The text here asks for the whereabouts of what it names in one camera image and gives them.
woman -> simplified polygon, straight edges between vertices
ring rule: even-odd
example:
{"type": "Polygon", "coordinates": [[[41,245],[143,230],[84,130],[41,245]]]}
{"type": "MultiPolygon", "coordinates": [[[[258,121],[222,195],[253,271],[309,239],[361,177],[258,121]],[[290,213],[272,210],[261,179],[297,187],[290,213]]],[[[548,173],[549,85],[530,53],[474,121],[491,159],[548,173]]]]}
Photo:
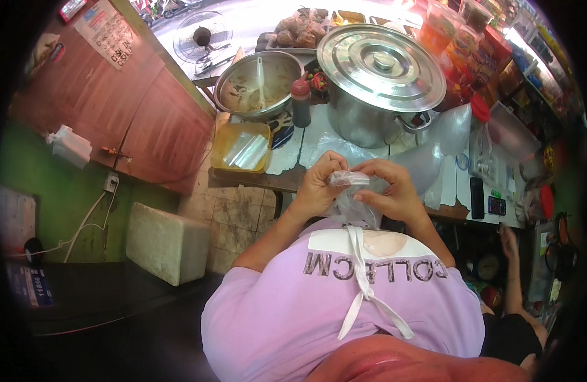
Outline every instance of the woman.
{"type": "Polygon", "coordinates": [[[364,190],[354,198],[406,223],[412,237],[330,219],[303,231],[343,190],[328,185],[339,170],[349,170],[344,157],[331,151],[320,157],[289,208],[236,258],[206,303],[202,341],[216,375],[222,381],[472,381],[469,371],[492,371],[497,363],[496,377],[512,372],[512,380],[525,380],[517,366],[460,358],[481,352],[480,303],[403,167],[373,159],[351,169],[390,185],[383,195],[364,190]]]}

pot lid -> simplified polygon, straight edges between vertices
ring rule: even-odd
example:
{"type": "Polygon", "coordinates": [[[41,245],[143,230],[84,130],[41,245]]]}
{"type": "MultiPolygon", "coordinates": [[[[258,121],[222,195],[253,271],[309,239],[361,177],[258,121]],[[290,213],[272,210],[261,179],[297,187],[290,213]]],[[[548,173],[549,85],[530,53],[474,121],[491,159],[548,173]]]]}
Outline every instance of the pot lid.
{"type": "Polygon", "coordinates": [[[446,94],[446,78],[435,59],[413,39],[389,27],[336,27],[321,39],[317,59],[338,87],[382,109],[425,111],[446,94]]]}

smartphone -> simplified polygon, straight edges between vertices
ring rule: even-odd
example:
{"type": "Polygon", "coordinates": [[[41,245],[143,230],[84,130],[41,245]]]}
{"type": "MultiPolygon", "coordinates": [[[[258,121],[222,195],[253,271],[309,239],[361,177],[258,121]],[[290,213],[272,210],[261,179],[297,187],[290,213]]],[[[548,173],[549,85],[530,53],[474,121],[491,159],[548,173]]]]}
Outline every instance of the smartphone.
{"type": "Polygon", "coordinates": [[[484,219],[484,187],[482,179],[469,179],[469,193],[472,196],[472,219],[484,219]]]}
{"type": "Polygon", "coordinates": [[[487,212],[493,215],[505,216],[505,200],[495,196],[488,196],[487,212]]]}

green wall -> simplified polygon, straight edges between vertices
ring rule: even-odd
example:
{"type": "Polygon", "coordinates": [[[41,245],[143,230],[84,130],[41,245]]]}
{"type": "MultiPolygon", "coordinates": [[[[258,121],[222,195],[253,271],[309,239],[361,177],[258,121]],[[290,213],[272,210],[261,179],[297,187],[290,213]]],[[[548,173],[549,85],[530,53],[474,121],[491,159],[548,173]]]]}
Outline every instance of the green wall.
{"type": "MultiPolygon", "coordinates": [[[[103,192],[109,168],[90,162],[83,170],[51,153],[51,147],[29,127],[9,122],[0,144],[0,184],[32,194],[37,201],[37,237],[45,249],[68,241],[91,206],[103,192]]],[[[118,262],[126,259],[126,228],[132,203],[176,213],[179,194],[163,187],[120,174],[120,185],[105,232],[85,228],[75,243],[68,262],[118,262]]],[[[88,223],[102,226],[111,202],[107,193],[88,223]]],[[[61,262],[68,244],[45,254],[47,261],[61,262]]]]}

plastic bottle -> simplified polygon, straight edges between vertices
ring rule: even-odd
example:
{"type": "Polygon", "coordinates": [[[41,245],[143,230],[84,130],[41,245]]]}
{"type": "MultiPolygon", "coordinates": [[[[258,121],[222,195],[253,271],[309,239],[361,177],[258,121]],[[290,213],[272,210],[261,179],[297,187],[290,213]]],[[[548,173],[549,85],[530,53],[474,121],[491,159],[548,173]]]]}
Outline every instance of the plastic bottle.
{"type": "Polygon", "coordinates": [[[293,126],[306,127],[311,124],[311,87],[304,76],[291,84],[291,105],[293,106],[293,126]]]}

